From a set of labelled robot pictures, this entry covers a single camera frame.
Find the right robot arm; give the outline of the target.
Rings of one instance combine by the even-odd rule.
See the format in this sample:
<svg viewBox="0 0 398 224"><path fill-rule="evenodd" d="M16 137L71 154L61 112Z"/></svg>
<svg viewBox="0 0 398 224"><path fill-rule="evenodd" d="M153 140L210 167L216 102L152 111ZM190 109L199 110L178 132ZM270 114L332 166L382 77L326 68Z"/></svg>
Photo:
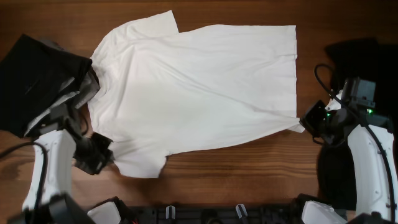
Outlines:
<svg viewBox="0 0 398 224"><path fill-rule="evenodd" d="M374 112L374 82L349 78L341 96L327 93L340 108L329 110L318 101L301 118L300 124L327 146L347 145L354 165L356 214L375 214L397 223L397 171L394 135L387 116Z"/></svg>

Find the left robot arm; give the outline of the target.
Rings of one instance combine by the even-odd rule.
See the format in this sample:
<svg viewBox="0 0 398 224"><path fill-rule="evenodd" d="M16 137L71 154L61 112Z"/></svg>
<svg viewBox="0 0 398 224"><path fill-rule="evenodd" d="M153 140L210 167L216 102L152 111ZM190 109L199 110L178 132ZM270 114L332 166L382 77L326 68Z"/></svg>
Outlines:
<svg viewBox="0 0 398 224"><path fill-rule="evenodd" d="M34 170L22 212L8 223L92 223L72 199L72 167L99 174L114 159L111 142L98 133L86 137L77 109L65 104L52 108L29 143L35 151Z"/></svg>

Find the white t-shirt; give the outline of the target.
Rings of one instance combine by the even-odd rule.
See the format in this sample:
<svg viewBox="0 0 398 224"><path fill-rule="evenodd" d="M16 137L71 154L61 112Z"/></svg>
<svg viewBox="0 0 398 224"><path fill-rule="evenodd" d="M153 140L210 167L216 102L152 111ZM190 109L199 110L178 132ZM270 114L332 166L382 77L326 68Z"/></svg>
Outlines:
<svg viewBox="0 0 398 224"><path fill-rule="evenodd" d="M294 25L180 32L167 11L114 28L91 59L91 125L122 175L156 178L173 154L303 131Z"/></svg>

